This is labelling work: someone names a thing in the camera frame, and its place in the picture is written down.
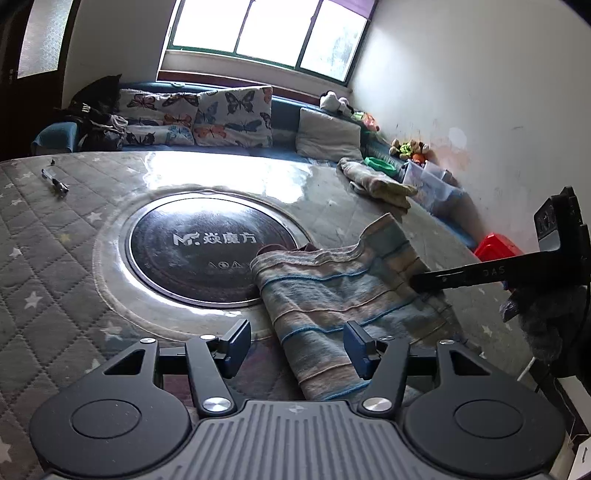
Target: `gray quilted mattress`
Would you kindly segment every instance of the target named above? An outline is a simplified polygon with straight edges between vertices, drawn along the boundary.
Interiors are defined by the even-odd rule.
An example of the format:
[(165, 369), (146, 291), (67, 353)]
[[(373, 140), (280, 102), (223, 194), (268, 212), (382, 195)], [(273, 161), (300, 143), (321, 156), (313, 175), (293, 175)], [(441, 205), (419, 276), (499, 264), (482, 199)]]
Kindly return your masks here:
[[(52, 159), (51, 170), (70, 186), (64, 199), (41, 176)], [(149, 322), (117, 308), (97, 288), (104, 278), (93, 272), (93, 249), (110, 219), (137, 199), (191, 185), (264, 197), (326, 248), (354, 244), (364, 227), (389, 211), (351, 192), (333, 168), (263, 158), (80, 153), (0, 164), (0, 478), (40, 475), (27, 427), (45, 399), (139, 338), (158, 336), (158, 330), (145, 331)], [(418, 205), (397, 218), (431, 268), (475, 261)], [(447, 296), (490, 361), (512, 374), (527, 364), (531, 354), (518, 327), (500, 320), (498, 307), (506, 292), (499, 285), (460, 288)], [(176, 345), (166, 338), (161, 343)], [(253, 344), (231, 384), (255, 398), (301, 398), (273, 335)]]

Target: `silver screw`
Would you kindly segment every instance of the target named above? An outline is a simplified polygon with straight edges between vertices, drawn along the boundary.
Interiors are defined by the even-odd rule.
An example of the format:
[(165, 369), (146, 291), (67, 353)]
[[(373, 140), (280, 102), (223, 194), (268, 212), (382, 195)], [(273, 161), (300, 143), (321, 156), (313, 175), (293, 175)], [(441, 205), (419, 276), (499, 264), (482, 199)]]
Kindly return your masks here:
[(392, 408), (392, 402), (383, 397), (371, 397), (363, 402), (363, 407), (369, 411), (386, 411)]
[(224, 397), (211, 397), (205, 399), (203, 402), (203, 408), (214, 413), (221, 413), (223, 411), (229, 410), (231, 406), (232, 402)]

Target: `clothing pile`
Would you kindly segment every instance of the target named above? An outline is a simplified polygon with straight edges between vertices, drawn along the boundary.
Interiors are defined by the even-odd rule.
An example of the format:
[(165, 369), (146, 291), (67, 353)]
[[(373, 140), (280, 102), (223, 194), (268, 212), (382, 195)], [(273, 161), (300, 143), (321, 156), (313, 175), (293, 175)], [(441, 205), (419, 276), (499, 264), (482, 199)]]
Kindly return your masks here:
[(412, 185), (403, 185), (391, 179), (385, 173), (376, 171), (351, 158), (339, 161), (339, 168), (351, 180), (351, 188), (358, 194), (381, 199), (403, 210), (410, 208), (407, 197), (417, 194)]

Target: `folded cloth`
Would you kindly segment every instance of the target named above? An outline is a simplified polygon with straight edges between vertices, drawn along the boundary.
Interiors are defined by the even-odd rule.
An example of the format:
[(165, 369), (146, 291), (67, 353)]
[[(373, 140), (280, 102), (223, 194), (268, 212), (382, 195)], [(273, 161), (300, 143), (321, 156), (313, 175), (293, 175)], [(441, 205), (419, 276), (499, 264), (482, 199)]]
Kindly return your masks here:
[(271, 251), (256, 257), (251, 269), (309, 400), (354, 401), (368, 383), (358, 377), (343, 347), (348, 320), (373, 337), (392, 335), (424, 346), (464, 338), (442, 292), (418, 295), (408, 285), (408, 278), (428, 268), (390, 214), (369, 225), (357, 245)]
[(341, 158), (339, 168), (349, 180), (364, 188), (373, 198), (397, 207), (409, 209), (410, 203), (406, 197), (417, 194), (417, 189), (412, 185), (398, 183), (385, 173), (375, 171), (351, 158)]

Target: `chinese characters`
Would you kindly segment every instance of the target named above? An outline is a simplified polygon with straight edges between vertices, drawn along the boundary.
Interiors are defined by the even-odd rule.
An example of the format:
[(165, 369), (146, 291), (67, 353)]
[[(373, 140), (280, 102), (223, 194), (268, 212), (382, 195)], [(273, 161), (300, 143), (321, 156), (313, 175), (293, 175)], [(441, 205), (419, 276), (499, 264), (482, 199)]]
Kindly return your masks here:
[(180, 236), (177, 233), (173, 233), (173, 243), (175, 245), (207, 245), (207, 244), (255, 244), (257, 243), (256, 237), (253, 233), (242, 232), (222, 233), (220, 236), (217, 232), (204, 232), (203, 236), (200, 236), (199, 232), (187, 233), (186, 235)]

